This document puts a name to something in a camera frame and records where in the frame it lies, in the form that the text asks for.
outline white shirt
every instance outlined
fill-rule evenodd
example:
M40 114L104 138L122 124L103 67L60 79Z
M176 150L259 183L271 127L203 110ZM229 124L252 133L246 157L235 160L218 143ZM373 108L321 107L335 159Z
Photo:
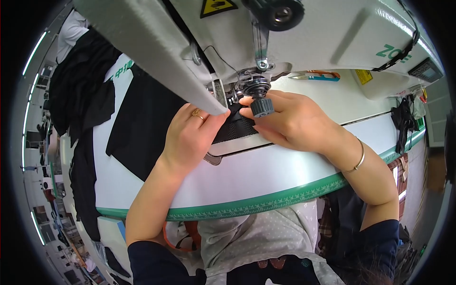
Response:
M88 21L73 10L60 29L57 40L57 64L61 63L76 44L76 41L88 31Z

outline yellow label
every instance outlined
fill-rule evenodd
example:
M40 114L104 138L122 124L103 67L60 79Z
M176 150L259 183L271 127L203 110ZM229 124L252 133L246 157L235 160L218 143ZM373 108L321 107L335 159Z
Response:
M372 74L369 70L355 69L355 71L362 85L372 80Z
M200 18L212 16L221 12L237 9L231 0L204 0L202 3Z

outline woman's left hand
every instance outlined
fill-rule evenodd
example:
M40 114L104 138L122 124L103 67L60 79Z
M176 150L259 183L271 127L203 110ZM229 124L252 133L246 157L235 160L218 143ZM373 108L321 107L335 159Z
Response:
M159 158L182 178L201 162L230 114L229 110L218 116L200 111L198 116L193 116L195 110L196 106L190 103L179 109L168 128L165 149Z

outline gold bangle bracelet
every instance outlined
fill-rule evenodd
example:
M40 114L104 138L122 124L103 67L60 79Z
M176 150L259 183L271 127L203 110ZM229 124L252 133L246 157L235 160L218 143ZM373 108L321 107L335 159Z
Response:
M363 144L363 142L362 142L360 139L358 139L358 141L359 141L359 143L361 144L361 147L363 148L363 156L361 157L360 162L358 163L357 166L355 166L355 168L353 168L352 170L349 170L349 171L344 171L345 173L350 173L350 172L353 172L353 171L355 171L355 170L358 170L358 167L359 167L359 166L363 163L363 161L364 161L364 144Z

